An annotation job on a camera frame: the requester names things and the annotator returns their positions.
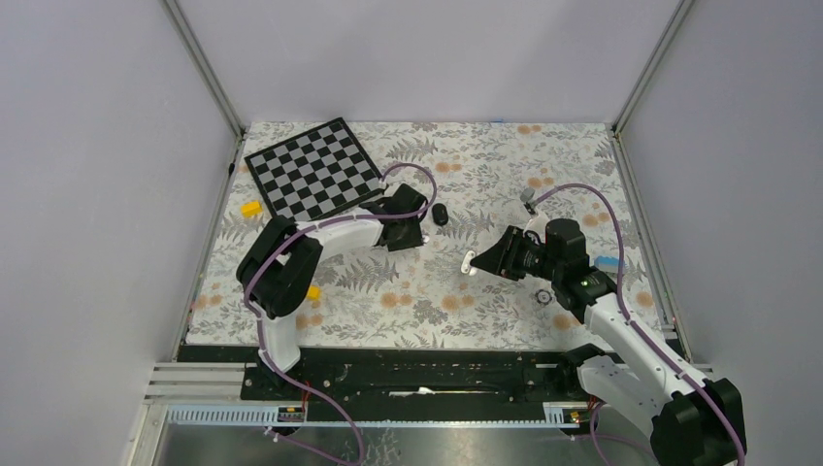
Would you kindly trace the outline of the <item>white earbud charging case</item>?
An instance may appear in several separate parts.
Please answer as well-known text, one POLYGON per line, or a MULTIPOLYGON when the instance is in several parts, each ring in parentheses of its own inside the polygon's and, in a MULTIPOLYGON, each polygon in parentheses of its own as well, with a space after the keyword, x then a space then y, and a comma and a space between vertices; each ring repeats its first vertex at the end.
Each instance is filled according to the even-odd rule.
POLYGON ((477 256, 473 250, 468 250, 461 262, 460 272, 463 275, 473 277, 477 274, 477 269, 472 265, 472 260, 477 256))

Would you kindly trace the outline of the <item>black earbud charging case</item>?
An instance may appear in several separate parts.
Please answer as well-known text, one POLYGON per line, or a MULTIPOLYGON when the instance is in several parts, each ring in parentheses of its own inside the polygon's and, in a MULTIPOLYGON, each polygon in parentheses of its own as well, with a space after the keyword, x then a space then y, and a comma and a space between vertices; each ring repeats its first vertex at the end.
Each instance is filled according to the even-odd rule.
POLYGON ((449 222, 447 207, 443 203, 436 203, 431 208, 431 218, 435 225, 445 226, 449 222))

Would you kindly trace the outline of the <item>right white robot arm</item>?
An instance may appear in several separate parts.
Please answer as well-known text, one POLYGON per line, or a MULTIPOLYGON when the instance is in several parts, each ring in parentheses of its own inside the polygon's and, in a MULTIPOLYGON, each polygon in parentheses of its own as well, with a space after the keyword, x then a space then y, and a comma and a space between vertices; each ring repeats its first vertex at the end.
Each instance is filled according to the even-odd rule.
POLYGON ((572 400, 588 393, 612 406, 648 438, 659 464, 743 464, 738 389, 727 379, 709 379, 632 316, 616 283, 591 265, 576 221, 552 219, 544 235, 511 225, 489 250, 467 253, 461 269, 548 281, 556 301, 623 362, 615 365, 594 346, 575 349, 556 375, 558 390, 572 400))

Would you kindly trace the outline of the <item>yellow block near arm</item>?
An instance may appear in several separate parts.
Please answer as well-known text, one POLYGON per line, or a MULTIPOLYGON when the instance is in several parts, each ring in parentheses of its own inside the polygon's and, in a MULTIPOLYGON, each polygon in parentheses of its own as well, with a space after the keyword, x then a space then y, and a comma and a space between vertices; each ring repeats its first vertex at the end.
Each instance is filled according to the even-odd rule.
POLYGON ((318 286, 310 286, 306 293, 306 299, 310 301, 318 301, 322 296, 322 291, 318 286))

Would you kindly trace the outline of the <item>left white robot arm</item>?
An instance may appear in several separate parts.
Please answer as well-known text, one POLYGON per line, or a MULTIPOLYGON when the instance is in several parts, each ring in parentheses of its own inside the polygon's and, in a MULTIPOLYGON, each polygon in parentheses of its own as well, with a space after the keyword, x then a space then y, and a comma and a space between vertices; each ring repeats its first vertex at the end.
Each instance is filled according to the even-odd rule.
POLYGON ((268 369, 264 386, 279 399, 300 389, 301 358, 296 312, 307 300, 318 265, 351 250, 407 250, 424 244, 420 223, 428 199, 402 183, 389 196, 315 221, 275 216, 264 227, 236 278, 257 320, 259 357, 268 369))

